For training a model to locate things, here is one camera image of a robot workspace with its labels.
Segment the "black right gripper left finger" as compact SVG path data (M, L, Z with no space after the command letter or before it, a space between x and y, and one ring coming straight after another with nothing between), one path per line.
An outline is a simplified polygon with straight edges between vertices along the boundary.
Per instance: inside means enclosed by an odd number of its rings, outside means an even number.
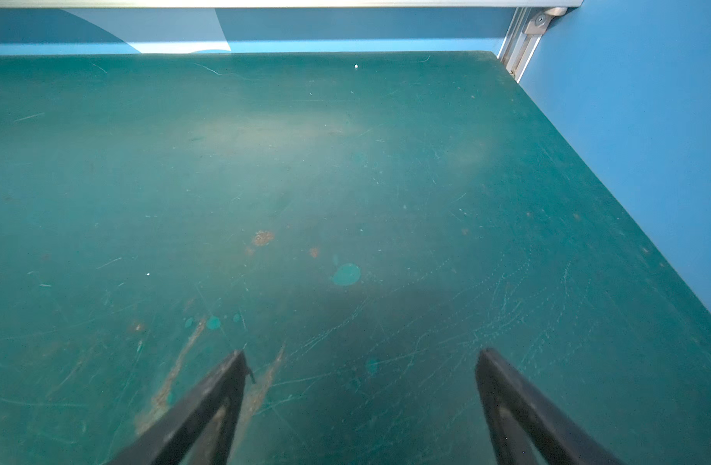
M225 464L251 370L242 351L229 354L112 464Z

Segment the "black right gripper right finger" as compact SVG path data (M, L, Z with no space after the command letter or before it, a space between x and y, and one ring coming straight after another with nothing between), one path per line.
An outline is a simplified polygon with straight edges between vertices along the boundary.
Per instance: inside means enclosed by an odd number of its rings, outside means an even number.
M499 464L619 464L498 351L480 351L475 381Z

